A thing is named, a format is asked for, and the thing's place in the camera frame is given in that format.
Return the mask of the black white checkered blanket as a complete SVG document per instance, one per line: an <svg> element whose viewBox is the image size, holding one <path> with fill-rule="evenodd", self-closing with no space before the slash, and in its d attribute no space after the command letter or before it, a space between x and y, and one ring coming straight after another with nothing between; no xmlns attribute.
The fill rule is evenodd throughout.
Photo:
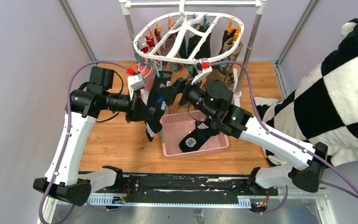
<svg viewBox="0 0 358 224"><path fill-rule="evenodd" d="M255 97L267 125L297 140L328 147L333 166L358 161L358 18L342 41L284 100Z"/></svg>

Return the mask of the white metal drying rack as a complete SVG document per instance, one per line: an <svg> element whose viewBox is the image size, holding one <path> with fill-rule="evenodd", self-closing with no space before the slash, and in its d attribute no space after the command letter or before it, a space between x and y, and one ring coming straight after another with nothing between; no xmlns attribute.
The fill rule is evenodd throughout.
<svg viewBox="0 0 358 224"><path fill-rule="evenodd" d="M192 73L197 62L195 58L202 50L203 44L219 19L228 19L227 35L232 35L232 45L217 56L207 57L209 63L228 64L229 56L238 49L241 37L244 33L243 22L230 14L213 12L189 12L186 6L194 7L255 7L256 17L248 42L241 72L234 69L234 104L240 106L240 90L244 76L247 74L246 67L252 51L252 45L260 25L263 10L267 2L265 0L179 0L159 2L132 2L120 1L122 13L125 17L130 40L134 48L134 56L138 63L143 65L148 62L155 71L162 69L163 63L183 64ZM178 7L178 12L168 13L150 21L136 35L132 26L130 9L132 8L158 8Z"/></svg>

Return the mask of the pink plastic basket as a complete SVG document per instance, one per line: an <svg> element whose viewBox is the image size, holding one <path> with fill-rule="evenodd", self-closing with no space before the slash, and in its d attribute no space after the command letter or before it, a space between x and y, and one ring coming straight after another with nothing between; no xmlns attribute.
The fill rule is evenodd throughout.
<svg viewBox="0 0 358 224"><path fill-rule="evenodd" d="M168 159L179 159L224 151L229 146L225 134L211 136L209 125L197 125L206 116L200 111L183 112L162 116L162 147Z"/></svg>

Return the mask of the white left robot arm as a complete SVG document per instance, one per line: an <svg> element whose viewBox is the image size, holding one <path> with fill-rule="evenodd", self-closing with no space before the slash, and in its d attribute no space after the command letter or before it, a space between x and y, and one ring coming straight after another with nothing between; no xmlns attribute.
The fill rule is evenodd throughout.
<svg viewBox="0 0 358 224"><path fill-rule="evenodd" d="M33 188L47 196L72 205L84 205L89 196L108 188L118 193L124 188L123 171L113 166L84 175L79 174L79 165L84 147L101 111L125 114L127 122L153 120L141 98L145 81L140 73L127 70L129 91L111 93L116 71L94 66L89 81L69 94L69 104L63 132L55 156L45 175L34 180Z"/></svg>

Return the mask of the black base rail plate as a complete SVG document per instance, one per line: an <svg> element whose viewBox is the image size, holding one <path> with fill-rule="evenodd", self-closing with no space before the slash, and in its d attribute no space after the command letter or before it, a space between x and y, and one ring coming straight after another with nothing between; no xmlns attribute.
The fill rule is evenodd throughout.
<svg viewBox="0 0 358 224"><path fill-rule="evenodd" d="M277 196L276 188L253 193L247 175L124 173L123 185L116 190L98 190L114 197L126 197L128 203L163 205L235 205L241 196Z"/></svg>

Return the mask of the white oval clip hanger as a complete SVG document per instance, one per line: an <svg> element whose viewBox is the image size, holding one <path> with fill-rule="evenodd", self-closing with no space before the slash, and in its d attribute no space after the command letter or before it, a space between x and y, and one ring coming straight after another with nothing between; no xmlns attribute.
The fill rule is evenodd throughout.
<svg viewBox="0 0 358 224"><path fill-rule="evenodd" d="M232 47L222 53L206 58L210 63L223 61L239 46L244 33L243 22L229 14L212 12L175 12L159 16L148 22L135 36L132 46L142 59L169 63L195 64L203 45L212 36L221 21L228 22L227 33L233 34ZM154 35L155 48L143 53L138 39L145 35Z"/></svg>

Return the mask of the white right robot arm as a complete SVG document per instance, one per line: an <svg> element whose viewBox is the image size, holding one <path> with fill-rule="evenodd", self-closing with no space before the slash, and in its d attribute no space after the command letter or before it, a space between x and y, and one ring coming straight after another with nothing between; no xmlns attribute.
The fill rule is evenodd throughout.
<svg viewBox="0 0 358 224"><path fill-rule="evenodd" d="M204 91L179 78L171 86L157 88L157 93L167 105L172 105L181 93L182 99L202 112L221 133L257 144L287 162L271 168L254 168L247 180L250 193L259 195L271 187L290 184L310 193L318 191L325 168L322 160L328 149L325 144L302 142L269 127L232 104L234 93L219 80L212 81Z"/></svg>

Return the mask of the red white striped sock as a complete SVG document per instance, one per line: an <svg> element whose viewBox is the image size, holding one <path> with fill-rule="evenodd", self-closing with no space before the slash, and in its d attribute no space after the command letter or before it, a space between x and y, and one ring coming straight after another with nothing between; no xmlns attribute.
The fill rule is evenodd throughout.
<svg viewBox="0 0 358 224"><path fill-rule="evenodd" d="M156 46L155 37L154 35L145 35L138 39L138 44L143 53L149 53Z"/></svg>

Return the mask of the pink sock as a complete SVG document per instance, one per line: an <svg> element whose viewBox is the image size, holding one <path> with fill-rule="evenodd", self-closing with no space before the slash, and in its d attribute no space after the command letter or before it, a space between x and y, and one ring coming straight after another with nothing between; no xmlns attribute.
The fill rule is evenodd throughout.
<svg viewBox="0 0 358 224"><path fill-rule="evenodd" d="M146 103L153 86L156 72L153 66L149 67L146 64L141 65L138 63L137 69L145 81L145 86L141 89L141 93L143 95L143 101Z"/></svg>

